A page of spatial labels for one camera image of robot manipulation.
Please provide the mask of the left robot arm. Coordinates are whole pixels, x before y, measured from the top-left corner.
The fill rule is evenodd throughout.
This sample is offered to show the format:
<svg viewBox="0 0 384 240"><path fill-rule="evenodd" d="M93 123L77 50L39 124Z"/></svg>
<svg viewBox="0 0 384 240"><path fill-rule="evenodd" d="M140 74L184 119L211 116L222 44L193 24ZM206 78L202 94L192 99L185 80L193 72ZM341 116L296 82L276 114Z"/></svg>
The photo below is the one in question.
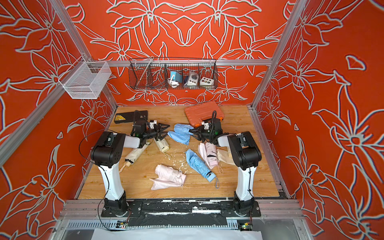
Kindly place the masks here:
<svg viewBox="0 0 384 240"><path fill-rule="evenodd" d="M102 217L125 217L130 213L119 172L124 148L142 150L150 139L163 140L168 124L149 121L140 111L133 113L133 128L129 135L104 131L91 151L91 160L101 171L106 194Z"/></svg>

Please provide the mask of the pink sleeved umbrella short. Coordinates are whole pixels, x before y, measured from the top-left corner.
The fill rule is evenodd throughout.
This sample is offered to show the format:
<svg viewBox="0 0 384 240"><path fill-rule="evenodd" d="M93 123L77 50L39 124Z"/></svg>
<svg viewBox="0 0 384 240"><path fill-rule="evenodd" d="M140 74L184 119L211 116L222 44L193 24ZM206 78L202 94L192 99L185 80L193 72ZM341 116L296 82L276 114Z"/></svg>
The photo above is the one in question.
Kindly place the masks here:
<svg viewBox="0 0 384 240"><path fill-rule="evenodd" d="M214 144L211 143L205 143L206 147L206 163L208 164L208 167L210 170L212 170L214 167L218 167L219 173L223 174L223 169L219 166L219 160L218 160L218 154L217 149Z"/></svg>

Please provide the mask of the pink sleeved umbrella long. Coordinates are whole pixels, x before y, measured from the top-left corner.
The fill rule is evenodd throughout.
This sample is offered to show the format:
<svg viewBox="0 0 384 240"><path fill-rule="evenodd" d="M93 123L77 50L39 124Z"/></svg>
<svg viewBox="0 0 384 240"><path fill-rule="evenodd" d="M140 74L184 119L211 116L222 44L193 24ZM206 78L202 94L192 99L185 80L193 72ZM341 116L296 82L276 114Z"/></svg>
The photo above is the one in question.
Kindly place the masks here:
<svg viewBox="0 0 384 240"><path fill-rule="evenodd" d="M155 173L158 175L158 180L173 184L176 187L183 186L187 177L182 171L165 165L157 165Z"/></svg>

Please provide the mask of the cream sleeve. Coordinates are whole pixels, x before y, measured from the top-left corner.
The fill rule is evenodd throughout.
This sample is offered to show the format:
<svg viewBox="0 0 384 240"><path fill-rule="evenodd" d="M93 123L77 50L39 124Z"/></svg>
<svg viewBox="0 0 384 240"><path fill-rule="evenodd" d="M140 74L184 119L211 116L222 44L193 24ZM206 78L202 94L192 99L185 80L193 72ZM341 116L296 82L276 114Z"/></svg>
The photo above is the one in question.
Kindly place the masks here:
<svg viewBox="0 0 384 240"><path fill-rule="evenodd" d="M230 151L217 149L217 158L219 162L224 162L226 164L236 166Z"/></svg>

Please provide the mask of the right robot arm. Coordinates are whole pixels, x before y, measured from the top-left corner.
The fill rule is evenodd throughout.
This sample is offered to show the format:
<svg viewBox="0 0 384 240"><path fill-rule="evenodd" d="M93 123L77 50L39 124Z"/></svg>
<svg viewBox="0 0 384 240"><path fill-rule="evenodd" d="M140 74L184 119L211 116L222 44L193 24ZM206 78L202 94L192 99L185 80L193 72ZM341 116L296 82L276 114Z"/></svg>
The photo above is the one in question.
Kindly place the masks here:
<svg viewBox="0 0 384 240"><path fill-rule="evenodd" d="M262 160L261 151L250 132L239 134L225 133L217 112L213 111L211 120L189 130L198 141L208 141L217 147L228 147L238 167L238 183L233 200L233 208L239 216L251 215L254 209L254 176Z"/></svg>

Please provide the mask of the cream sleeved umbrella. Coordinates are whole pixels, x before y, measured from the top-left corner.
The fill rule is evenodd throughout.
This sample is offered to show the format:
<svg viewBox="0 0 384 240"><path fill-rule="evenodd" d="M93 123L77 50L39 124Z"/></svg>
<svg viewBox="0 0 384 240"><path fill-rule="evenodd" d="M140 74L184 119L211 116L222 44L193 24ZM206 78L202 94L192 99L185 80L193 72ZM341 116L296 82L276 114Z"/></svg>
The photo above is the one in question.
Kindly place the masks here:
<svg viewBox="0 0 384 240"><path fill-rule="evenodd" d="M167 153L167 151L170 149L170 146L169 146L168 142L166 141L166 139L155 141L155 143L156 143L159 151L161 153L163 153L170 160L172 157Z"/></svg>

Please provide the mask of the light blue sleeved umbrella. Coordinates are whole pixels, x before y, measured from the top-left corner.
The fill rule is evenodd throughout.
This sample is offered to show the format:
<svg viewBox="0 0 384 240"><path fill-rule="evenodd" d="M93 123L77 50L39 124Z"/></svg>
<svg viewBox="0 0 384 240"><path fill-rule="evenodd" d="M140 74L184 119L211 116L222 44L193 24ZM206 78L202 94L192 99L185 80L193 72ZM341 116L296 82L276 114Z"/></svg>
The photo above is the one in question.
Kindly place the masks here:
<svg viewBox="0 0 384 240"><path fill-rule="evenodd" d="M174 141L189 145L190 137L193 135L193 133L190 133L190 130L192 130L194 127L190 125L185 124L175 124L174 130L168 132L168 136L173 139Z"/></svg>

